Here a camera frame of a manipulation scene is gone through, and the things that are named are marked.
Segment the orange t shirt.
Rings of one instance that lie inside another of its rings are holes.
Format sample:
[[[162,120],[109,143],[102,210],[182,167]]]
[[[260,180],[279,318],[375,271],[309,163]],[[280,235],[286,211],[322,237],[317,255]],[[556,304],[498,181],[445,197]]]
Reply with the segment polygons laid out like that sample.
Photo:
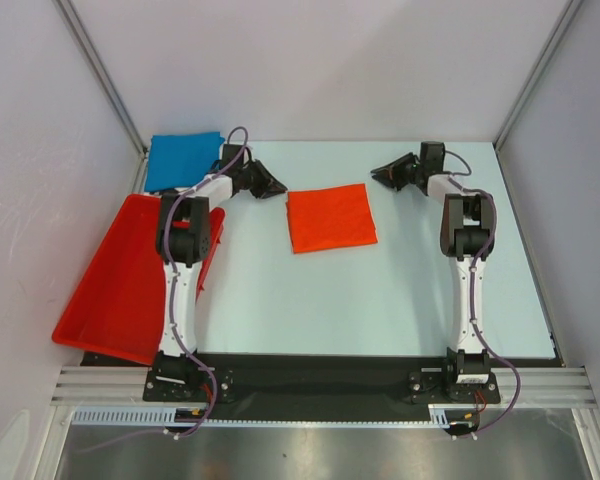
[[[287,221],[294,254],[373,245],[378,242],[363,183],[287,196]]]

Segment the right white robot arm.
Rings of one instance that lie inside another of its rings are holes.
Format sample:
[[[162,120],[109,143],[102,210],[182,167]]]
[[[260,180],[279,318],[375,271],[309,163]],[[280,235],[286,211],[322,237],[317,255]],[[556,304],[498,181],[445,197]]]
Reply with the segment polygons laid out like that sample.
[[[370,171],[386,188],[399,192],[414,186],[442,206],[440,250],[450,263],[453,313],[449,347],[433,390],[454,403],[485,403],[496,389],[484,338],[482,284],[495,244],[497,212],[490,194],[461,184],[472,173],[460,154],[434,141],[421,143],[419,154],[407,153]]]

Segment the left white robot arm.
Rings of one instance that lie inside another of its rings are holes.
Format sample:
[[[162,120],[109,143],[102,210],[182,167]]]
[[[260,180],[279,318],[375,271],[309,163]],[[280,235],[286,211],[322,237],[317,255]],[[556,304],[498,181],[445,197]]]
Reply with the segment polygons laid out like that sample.
[[[188,401],[208,371],[196,356],[196,300],[203,264],[211,258],[211,213],[242,191],[268,199],[287,191],[246,145],[226,143],[220,159],[195,186],[160,195],[156,251],[165,278],[164,327],[146,377],[143,399]]]

